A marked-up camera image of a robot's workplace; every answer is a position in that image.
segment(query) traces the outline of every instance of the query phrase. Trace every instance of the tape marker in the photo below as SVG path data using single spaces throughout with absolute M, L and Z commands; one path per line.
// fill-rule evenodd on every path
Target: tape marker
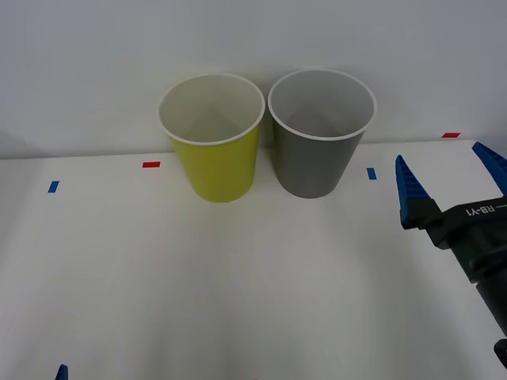
M 160 161 L 143 162 L 143 168 L 159 168 Z
M 56 192 L 56 189 L 58 188 L 58 184 L 60 183 L 59 180 L 54 180 L 51 182 L 51 184 L 49 185 L 49 190 L 48 192 Z
M 459 132 L 447 132 L 442 135 L 442 139 L 455 139 L 459 135 L 461 135 Z
M 375 169 L 373 169 L 373 168 L 366 168 L 366 171 L 368 172 L 368 178 L 370 180 L 376 180 L 377 179 L 377 175 L 375 173 Z

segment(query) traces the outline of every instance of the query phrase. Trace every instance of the red tape marker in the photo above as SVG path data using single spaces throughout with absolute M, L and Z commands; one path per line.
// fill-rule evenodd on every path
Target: red tape marker
M 143 168 L 159 168 L 160 161 L 143 162 Z
M 455 139 L 459 135 L 461 135 L 461 133 L 459 133 L 459 132 L 447 132 L 447 133 L 444 133 L 444 135 L 442 136 L 442 139 Z

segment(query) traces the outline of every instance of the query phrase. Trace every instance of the white table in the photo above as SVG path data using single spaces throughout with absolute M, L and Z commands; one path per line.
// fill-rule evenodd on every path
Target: white table
M 452 252 L 399 221 L 398 153 L 442 209 L 500 196 L 471 145 L 361 145 L 312 200 L 260 151 L 226 204 L 175 154 L 0 161 L 0 379 L 505 378 Z

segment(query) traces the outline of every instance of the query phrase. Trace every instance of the paper cup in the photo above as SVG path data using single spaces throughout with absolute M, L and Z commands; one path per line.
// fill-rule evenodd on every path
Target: paper cup
M 254 181 L 262 92 L 233 74 L 205 74 L 172 87 L 158 114 L 196 193 L 230 202 Z
M 282 77 L 269 91 L 268 106 L 276 176 L 301 198 L 334 190 L 377 109 L 363 82 L 336 70 Z

